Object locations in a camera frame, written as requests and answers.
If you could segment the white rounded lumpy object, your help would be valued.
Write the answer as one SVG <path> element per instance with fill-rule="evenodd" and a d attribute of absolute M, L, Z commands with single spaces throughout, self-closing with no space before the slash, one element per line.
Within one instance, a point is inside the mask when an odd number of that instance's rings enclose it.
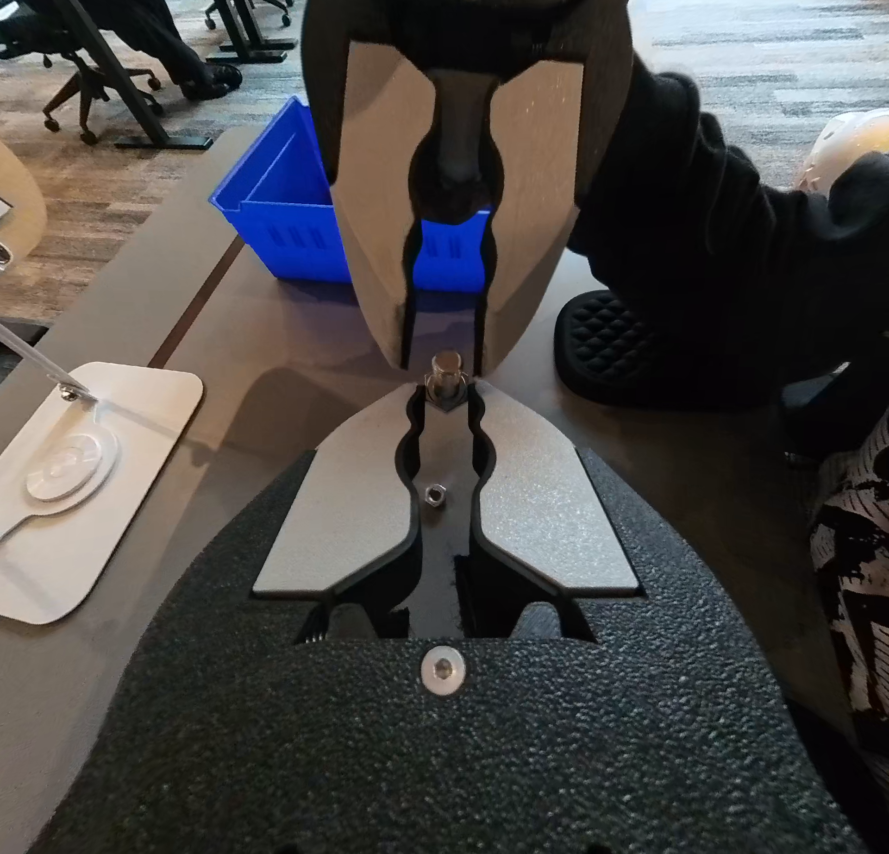
<path fill-rule="evenodd" d="M 809 149 L 794 188 L 828 195 L 843 172 L 875 151 L 888 152 L 888 108 L 839 114 L 824 126 Z"/>

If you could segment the silver hex bolt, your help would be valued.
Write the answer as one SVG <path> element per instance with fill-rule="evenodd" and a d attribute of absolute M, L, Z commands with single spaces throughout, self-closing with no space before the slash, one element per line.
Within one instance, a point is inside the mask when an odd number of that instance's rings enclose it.
<path fill-rule="evenodd" d="M 464 371 L 461 354 L 453 349 L 436 353 L 424 378 L 426 403 L 442 413 L 450 413 L 466 403 L 469 390 L 470 380 Z"/>

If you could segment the blue plastic bin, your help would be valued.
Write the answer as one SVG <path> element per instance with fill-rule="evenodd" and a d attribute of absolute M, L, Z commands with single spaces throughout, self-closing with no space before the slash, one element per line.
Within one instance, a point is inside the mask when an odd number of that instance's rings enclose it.
<path fill-rule="evenodd" d="M 351 282 L 312 116 L 297 96 L 286 100 L 209 201 L 277 279 Z M 483 209 L 458 226 L 422 221 L 417 289 L 481 291 L 489 215 Z"/>

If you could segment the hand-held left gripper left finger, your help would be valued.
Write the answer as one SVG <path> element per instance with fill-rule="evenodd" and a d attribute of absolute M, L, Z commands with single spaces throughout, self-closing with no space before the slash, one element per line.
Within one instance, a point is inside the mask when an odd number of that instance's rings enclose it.
<path fill-rule="evenodd" d="M 261 571 L 258 597 L 406 599 L 421 574 L 420 386 L 401 385 L 318 446 Z"/>

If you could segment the black office chair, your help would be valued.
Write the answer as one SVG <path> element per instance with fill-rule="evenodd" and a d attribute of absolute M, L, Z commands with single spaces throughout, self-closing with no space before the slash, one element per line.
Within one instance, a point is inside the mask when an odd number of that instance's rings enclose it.
<path fill-rule="evenodd" d="M 112 88 L 112 81 L 101 67 L 84 60 L 84 47 L 80 40 L 66 26 L 18 3 L 11 14 L 2 17 L 1 44 L 3 60 L 39 54 L 45 68 L 52 67 L 52 56 L 63 58 L 75 66 L 73 75 L 43 107 L 44 127 L 57 133 L 60 124 L 53 113 L 78 96 L 80 139 L 94 146 L 98 137 L 89 127 L 90 112 L 94 101 L 109 101 L 107 90 Z"/>

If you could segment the black quilted wrist rest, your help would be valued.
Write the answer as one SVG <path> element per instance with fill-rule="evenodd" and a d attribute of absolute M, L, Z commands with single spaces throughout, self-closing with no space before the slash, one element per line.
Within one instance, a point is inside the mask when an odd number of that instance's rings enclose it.
<path fill-rule="evenodd" d="M 710 405 L 694 355 L 606 289 L 578 295 L 563 307 L 554 361 L 562 383 L 590 402 L 657 411 L 704 411 Z"/>

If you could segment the person's right forearm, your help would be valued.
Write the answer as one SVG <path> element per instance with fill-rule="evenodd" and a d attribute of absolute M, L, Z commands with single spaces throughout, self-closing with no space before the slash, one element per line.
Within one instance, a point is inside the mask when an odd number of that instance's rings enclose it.
<path fill-rule="evenodd" d="M 694 355 L 704 411 L 759 408 L 887 331 L 887 166 L 869 153 L 828 195 L 772 188 L 694 82 L 636 59 L 569 248 Z"/>

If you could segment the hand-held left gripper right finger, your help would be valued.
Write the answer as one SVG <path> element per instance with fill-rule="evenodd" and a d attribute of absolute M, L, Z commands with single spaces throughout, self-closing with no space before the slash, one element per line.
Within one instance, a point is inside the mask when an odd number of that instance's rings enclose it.
<path fill-rule="evenodd" d="M 486 381 L 470 388 L 472 531 L 547 593 L 633 596 L 638 577 L 572 441 Z"/>

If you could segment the white document stand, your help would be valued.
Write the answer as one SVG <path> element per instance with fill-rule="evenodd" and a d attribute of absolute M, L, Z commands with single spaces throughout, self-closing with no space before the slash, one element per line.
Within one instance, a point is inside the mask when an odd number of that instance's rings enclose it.
<path fill-rule="evenodd" d="M 2 344 L 54 385 L 1 456 L 1 616 L 47 626 L 93 591 L 205 387 L 100 361 L 68 372 L 6 326 Z"/>

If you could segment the black desk frame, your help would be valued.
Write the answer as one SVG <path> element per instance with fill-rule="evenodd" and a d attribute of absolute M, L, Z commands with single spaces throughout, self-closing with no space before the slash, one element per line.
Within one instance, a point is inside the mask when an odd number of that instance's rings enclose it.
<path fill-rule="evenodd" d="M 297 48 L 291 38 L 269 39 L 260 31 L 248 0 L 213 0 L 228 43 L 206 58 L 207 63 L 273 64 L 282 63 L 289 51 Z"/>

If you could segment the wooden desk black legs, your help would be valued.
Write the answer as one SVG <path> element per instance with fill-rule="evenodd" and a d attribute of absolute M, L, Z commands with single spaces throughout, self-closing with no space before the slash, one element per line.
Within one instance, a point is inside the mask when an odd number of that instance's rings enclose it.
<path fill-rule="evenodd" d="M 131 115 L 136 119 L 144 135 L 120 137 L 115 140 L 117 149 L 156 149 L 169 151 L 206 151 L 213 145 L 213 138 L 194 135 L 168 134 L 158 115 L 150 109 L 145 97 L 132 83 L 131 77 L 107 45 L 94 21 L 79 0 L 52 0 L 66 26 L 69 26 L 95 64 L 109 77 L 111 87 L 122 98 Z"/>

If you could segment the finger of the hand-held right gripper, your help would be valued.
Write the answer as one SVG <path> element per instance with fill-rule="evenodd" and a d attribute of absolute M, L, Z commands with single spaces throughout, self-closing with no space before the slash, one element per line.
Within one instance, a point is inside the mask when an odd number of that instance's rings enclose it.
<path fill-rule="evenodd" d="M 524 335 L 579 215 L 581 63 L 541 61 L 495 89 L 490 133 L 502 168 L 491 222 L 495 267 L 486 291 L 476 375 L 495 370 Z"/>
<path fill-rule="evenodd" d="M 332 188 L 351 282 L 365 323 L 395 369 L 409 364 L 413 311 L 406 263 L 418 223 L 413 157 L 435 117 L 433 83 L 396 48 L 350 43 Z"/>

